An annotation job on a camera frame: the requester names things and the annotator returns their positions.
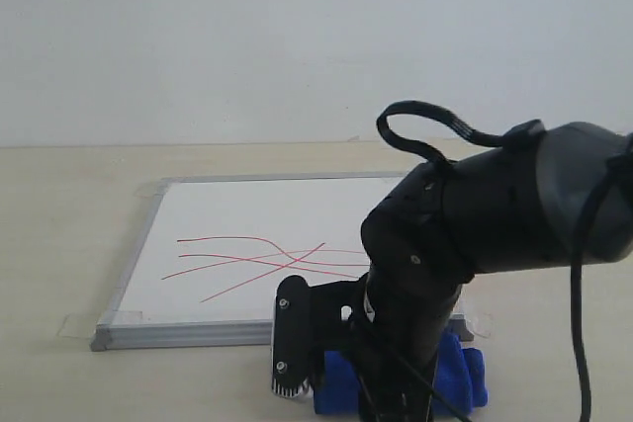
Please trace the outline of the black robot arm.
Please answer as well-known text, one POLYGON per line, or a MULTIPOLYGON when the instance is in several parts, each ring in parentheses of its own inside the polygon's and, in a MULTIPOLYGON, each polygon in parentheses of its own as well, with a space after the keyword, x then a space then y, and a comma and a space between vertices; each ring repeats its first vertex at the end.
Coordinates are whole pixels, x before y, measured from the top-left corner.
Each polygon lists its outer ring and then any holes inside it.
POLYGON ((584 265, 632 250, 632 139, 571 123, 451 164, 416 166, 368 214, 369 271, 351 290, 341 346, 363 421, 428 421, 438 347, 480 274, 568 267, 582 420, 592 412, 584 265))

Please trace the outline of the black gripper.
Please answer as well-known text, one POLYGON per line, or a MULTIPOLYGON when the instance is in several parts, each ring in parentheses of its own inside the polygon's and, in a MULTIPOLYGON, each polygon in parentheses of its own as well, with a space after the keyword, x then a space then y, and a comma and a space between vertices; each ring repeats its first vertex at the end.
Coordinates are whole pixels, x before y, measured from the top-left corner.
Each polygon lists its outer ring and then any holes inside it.
POLYGON ((428 421, 445 328, 445 286, 432 278, 361 278, 313 286, 308 381, 324 388, 325 354, 341 353, 360 384, 363 421, 428 421))

